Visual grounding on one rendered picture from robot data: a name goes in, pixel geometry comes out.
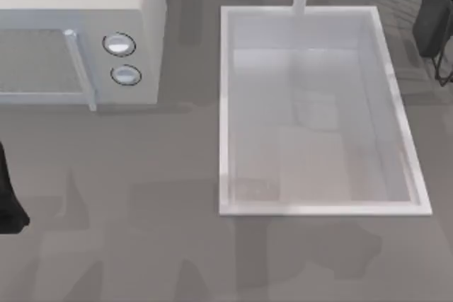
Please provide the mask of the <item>large microwave knob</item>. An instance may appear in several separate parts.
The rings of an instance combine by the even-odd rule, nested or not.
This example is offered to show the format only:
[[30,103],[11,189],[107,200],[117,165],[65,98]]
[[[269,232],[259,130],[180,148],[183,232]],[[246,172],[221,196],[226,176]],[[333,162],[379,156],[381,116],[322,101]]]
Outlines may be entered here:
[[103,37],[104,50],[115,57],[127,57],[137,48],[136,42],[125,33],[113,33]]

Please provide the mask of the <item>white sink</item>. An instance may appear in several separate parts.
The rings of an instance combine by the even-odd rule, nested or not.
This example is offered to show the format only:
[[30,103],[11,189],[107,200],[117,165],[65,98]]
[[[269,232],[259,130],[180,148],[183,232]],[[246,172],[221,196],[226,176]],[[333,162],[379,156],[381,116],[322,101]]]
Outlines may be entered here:
[[219,213],[432,214],[376,7],[222,7]]

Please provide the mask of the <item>microwave oven door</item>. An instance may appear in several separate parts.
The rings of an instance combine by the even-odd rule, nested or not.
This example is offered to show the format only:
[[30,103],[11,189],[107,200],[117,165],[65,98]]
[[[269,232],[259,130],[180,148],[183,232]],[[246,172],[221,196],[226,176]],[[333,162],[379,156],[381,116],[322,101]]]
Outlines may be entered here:
[[0,29],[0,105],[88,105],[62,31]]

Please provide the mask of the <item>small microwave knob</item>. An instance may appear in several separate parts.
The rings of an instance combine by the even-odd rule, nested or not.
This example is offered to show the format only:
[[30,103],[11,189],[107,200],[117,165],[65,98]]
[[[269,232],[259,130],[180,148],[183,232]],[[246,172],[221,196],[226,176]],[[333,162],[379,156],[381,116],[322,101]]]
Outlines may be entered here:
[[120,86],[135,86],[142,80],[142,73],[135,66],[123,64],[112,68],[110,77]]

